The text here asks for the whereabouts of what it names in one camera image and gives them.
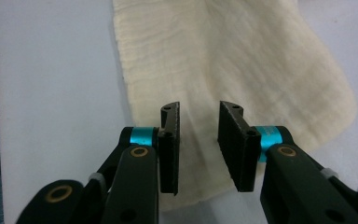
white towel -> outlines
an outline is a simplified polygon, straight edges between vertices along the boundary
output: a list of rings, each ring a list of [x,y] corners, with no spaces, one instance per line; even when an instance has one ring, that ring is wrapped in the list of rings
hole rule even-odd
[[[119,56],[137,126],[159,126],[181,102],[179,194],[196,203],[232,187],[217,138],[219,101],[250,125],[283,125],[312,150],[348,127],[356,103],[345,76],[294,0],[113,0]]]

fabric fold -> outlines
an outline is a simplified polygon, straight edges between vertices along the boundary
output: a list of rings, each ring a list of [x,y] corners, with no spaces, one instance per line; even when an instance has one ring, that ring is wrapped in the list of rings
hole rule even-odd
[[[310,151],[353,121],[351,88],[328,49],[281,0],[113,0],[123,76],[137,126],[159,126],[181,102],[179,194],[173,209],[231,188],[217,144],[219,101],[250,125],[283,125]]]

white surface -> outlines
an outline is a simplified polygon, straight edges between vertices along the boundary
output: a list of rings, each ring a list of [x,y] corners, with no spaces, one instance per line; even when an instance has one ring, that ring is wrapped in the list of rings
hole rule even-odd
[[[358,1],[301,0],[299,7],[341,64],[358,101]],[[6,223],[14,223],[47,183],[85,182],[116,146],[122,127],[131,125],[111,18],[110,0],[0,1]],[[357,189],[358,116],[311,156]],[[261,181],[254,193],[232,190],[162,213],[160,223],[266,223],[258,199]]]
[[[131,126],[113,36],[110,0],[0,1],[6,223],[46,184],[85,183]]]

brass screw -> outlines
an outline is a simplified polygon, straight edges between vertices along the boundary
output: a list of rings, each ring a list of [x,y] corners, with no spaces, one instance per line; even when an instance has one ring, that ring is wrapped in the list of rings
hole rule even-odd
[[[147,155],[149,151],[145,147],[136,147],[133,150],[131,150],[131,155],[133,157],[143,157]]]
[[[283,156],[294,157],[297,153],[290,147],[279,147],[278,151],[283,154]]]
[[[60,195],[54,195],[54,193],[56,193],[59,190],[64,190],[63,194]],[[67,197],[69,197],[69,195],[72,194],[72,187],[69,185],[61,185],[58,186],[54,189],[52,189],[51,191],[48,192],[48,195],[46,195],[46,201],[48,203],[59,203],[60,201],[65,200]]]

blue band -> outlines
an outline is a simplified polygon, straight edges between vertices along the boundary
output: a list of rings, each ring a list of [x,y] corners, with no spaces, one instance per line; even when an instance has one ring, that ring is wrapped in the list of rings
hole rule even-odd
[[[261,154],[259,161],[266,161],[266,153],[272,145],[283,142],[281,133],[275,126],[255,126],[261,133]]]
[[[131,132],[131,144],[153,146],[153,131],[154,128],[138,128],[134,127]]]

